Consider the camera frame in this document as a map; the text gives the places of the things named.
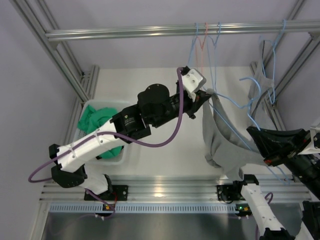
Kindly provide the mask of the grey tank top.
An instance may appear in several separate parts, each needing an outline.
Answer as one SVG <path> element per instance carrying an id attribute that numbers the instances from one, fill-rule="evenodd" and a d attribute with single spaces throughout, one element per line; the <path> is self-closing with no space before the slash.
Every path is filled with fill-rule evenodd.
<path id="1" fill-rule="evenodd" d="M 250 108 L 250 115 L 251 117 L 257 121 L 259 118 L 265 118 L 265 111 L 263 109 L 263 99 L 266 95 L 268 95 L 268 91 L 273 90 L 275 87 L 275 80 L 272 78 L 268 78 L 265 75 L 264 71 L 264 61 L 263 61 L 263 53 L 264 53 L 264 46 L 266 41 L 261 40 L 259 43 L 259 55 L 258 61 L 256 64 L 256 69 L 254 71 L 254 79 L 257 83 L 252 83 L 250 85 L 248 98 L 253 99 L 251 108 Z"/>
<path id="2" fill-rule="evenodd" d="M 242 181 L 242 167 L 247 164 L 263 166 L 264 159 L 252 140 L 247 140 L 229 120 L 216 92 L 209 88 L 213 105 L 207 100 L 202 105 L 202 135 L 204 157 L 214 168 L 221 168 L 231 181 Z"/>

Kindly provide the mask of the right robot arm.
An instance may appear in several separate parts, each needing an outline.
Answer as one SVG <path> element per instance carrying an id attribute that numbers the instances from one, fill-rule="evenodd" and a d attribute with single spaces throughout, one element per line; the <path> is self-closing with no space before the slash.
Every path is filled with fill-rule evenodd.
<path id="1" fill-rule="evenodd" d="M 310 130 L 269 130 L 250 126 L 247 132 L 267 166 L 285 165 L 316 197 L 320 197 L 320 127 Z M 254 217 L 261 240 L 318 240 L 320 238 L 320 202 L 303 201 L 300 230 L 293 236 L 275 216 L 270 203 L 273 194 L 264 195 L 254 175 L 236 181 L 233 194 L 244 199 Z"/>

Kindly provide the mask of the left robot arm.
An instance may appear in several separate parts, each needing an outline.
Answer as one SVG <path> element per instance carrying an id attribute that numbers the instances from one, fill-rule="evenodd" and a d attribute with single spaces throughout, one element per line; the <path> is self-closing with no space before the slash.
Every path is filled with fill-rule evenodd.
<path id="1" fill-rule="evenodd" d="M 102 200 L 113 194 L 110 177 L 97 170 L 88 170 L 85 164 L 104 152 L 136 143 L 148 148 L 160 148 L 170 143 L 177 135 L 182 115 L 195 119 L 195 113 L 210 98 L 203 90 L 191 93 L 178 89 L 170 95 L 162 84 L 152 84 L 137 95 L 137 104 L 124 108 L 104 125 L 85 137 L 65 146 L 51 145 L 55 166 L 51 168 L 52 179 L 62 188 L 81 186 Z M 141 140 L 151 135 L 151 127 L 158 128 L 177 119 L 171 137 L 161 143 L 146 143 Z"/>

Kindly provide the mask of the light blue wire hanger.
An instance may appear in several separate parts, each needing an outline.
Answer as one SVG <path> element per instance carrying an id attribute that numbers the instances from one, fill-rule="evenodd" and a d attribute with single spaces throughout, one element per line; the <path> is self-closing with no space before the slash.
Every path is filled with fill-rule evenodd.
<path id="1" fill-rule="evenodd" d="M 195 44 L 196 44 L 196 40 L 198 38 L 198 35 L 199 35 L 199 24 L 196 22 L 195 23 L 195 34 L 194 34 L 192 41 L 191 41 L 191 47 L 190 47 L 190 52 L 189 52 L 188 62 L 187 62 L 187 65 L 189 67 L 191 66 L 191 63 L 192 63 L 192 54 L 195 49 Z"/>

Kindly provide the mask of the green tank top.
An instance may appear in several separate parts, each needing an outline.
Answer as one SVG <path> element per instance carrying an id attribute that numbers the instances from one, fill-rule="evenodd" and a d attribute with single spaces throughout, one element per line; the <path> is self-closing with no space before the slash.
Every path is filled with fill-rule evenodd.
<path id="1" fill-rule="evenodd" d="M 81 131 L 84 131 L 86 135 L 94 132 L 99 127 L 103 126 L 108 120 L 110 120 L 118 111 L 112 107 L 105 107 L 101 109 L 95 109 L 91 105 L 88 105 L 82 116 L 80 117 L 77 128 Z M 108 150 L 99 156 L 96 159 L 111 159 L 118 156 L 122 151 L 122 146 L 118 146 Z"/>

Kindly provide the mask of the pink wire hanger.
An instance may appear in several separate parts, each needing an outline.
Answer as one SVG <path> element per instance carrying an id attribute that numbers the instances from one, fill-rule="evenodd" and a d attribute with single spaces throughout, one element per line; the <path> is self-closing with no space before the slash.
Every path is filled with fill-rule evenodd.
<path id="1" fill-rule="evenodd" d="M 196 40 L 199 42 L 199 47 L 200 47 L 200 72 L 203 73 L 203 68 L 204 68 L 204 48 L 205 48 L 205 43 L 207 40 L 208 36 L 208 23 L 204 23 L 205 30 L 204 30 L 204 35 L 203 39 L 201 39 L 199 36 L 196 37 Z"/>

